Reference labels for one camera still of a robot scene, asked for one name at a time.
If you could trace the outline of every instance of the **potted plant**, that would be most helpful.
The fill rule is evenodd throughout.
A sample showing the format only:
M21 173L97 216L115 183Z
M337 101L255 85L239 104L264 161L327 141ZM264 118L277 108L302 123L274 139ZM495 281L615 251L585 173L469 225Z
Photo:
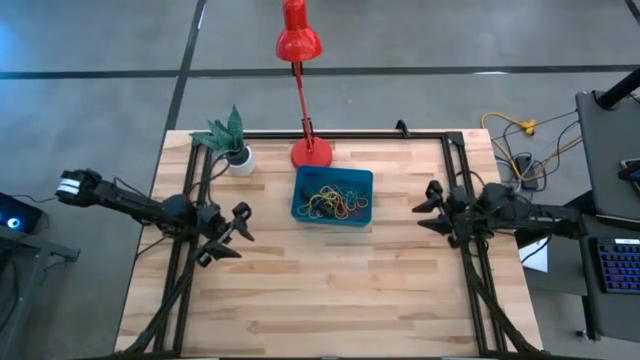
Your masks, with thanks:
M248 176L256 166L251 148L244 142L242 118L233 105L225 127L220 120L207 120L210 133L193 133L191 137L210 148L216 157L224 157L234 176Z

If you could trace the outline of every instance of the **yellow cable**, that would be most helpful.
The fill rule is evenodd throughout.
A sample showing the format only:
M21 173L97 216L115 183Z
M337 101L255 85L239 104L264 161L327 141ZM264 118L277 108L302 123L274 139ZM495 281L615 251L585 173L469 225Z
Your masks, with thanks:
M487 118L489 116L496 116L496 117L502 118L502 119L504 119L504 120L506 120L506 121L508 121L508 122L510 122L512 124L518 125L525 132L527 132L528 129L533 130L533 127L535 127L535 120L530 120L528 122L524 122L524 123L527 123L527 125L525 127L525 126L522 125L523 122L514 120L514 119L510 118L509 116L507 116L505 114L497 113L497 112L489 112L489 113L485 113L484 115L482 115L482 119L480 120L480 124L481 124L483 129L487 128L485 122L486 122L486 120L487 120ZM513 169L513 173L516 175L516 178L518 179L518 181L528 181L528 180L540 179L541 177L543 177L543 176L539 176L540 173L542 172L542 169L547 166L547 163L549 163L549 161L551 161L551 159L553 159L556 156L560 156L560 154L564 153L570 147L572 147L573 145L579 143L580 141L582 141L582 136L577 136L577 137L569 140L569 142L564 144L564 145L562 145L559 150L555 151L554 153L549 155L549 157L547 157L546 159L544 159L543 161L540 162L542 164L542 167L539 168L538 171L535 172L535 175L532 178L525 178L518 171L518 168L516 167L516 164L515 164L513 158L511 157L511 155L509 154L509 152L502 145L500 145L499 142L497 142L494 139L491 139L491 142L495 146L497 146L498 149L500 149L500 151L504 154L505 158L507 159L507 161L511 165L511 168Z

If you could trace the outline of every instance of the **white paper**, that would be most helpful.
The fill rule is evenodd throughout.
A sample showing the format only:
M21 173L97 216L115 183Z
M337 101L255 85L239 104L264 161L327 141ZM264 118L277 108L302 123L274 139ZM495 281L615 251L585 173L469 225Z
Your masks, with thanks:
M540 239L520 249L520 261L529 256L532 252L538 250L545 242L547 242L548 239L549 238ZM545 246L544 249L538 251L535 255L527 259L527 261L522 265L532 270L542 271L545 273L549 272L549 261L547 256L548 250L549 245Z

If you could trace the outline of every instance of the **black floor stripe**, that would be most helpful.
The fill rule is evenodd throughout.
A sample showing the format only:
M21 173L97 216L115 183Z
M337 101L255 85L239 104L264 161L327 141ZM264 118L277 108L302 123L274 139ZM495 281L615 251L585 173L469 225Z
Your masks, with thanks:
M193 59L191 48L185 61ZM305 68L309 76L376 76L376 75L493 75L493 74L561 74L630 72L640 64L619 65L540 65L540 66L433 66L433 67L328 67ZM184 91L186 78L246 78L291 76L290 68L282 69L202 69L202 70L131 70L131 71L62 71L0 72L0 80L48 79L135 79L178 78L178 89Z
M434 67L331 67L305 68L305 76L372 76L372 75L493 75L493 74L557 74L629 72L638 64L620 65L549 65L549 66L434 66ZM283 69L208 69L191 70L191 78L243 78L291 76Z
M184 50L184 56L182 57L182 65L180 66L180 75L176 82L176 88L171 98L171 105L169 106L169 114L167 115L167 122L165 123L165 132L167 130L175 130L178 122L178 114L180 113L180 106L182 105L182 98L184 97L184 89L187 86L187 79L189 75L189 68L191 67L191 61L193 60L193 53L196 49L196 42L198 41L198 34L200 33L200 21L204 16L204 8L207 5L207 0L198 0L196 4L196 11L191 21L191 30L189 31L189 40L187 41L187 47Z
M636 22L640 25L640 10L638 10L636 3L633 0L624 0L624 2L627 4L629 11L631 11L631 15L633 15Z
M179 70L124 70L124 71L14 71L0 72L0 80L52 80L52 79L144 79L173 78Z

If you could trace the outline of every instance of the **blue light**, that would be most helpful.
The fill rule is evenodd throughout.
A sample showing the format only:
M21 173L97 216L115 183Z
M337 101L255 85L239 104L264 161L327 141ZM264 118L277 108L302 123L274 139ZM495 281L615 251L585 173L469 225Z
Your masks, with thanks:
M11 218L7 221L7 225L9 226L9 229L17 229L18 226L20 226L20 220Z

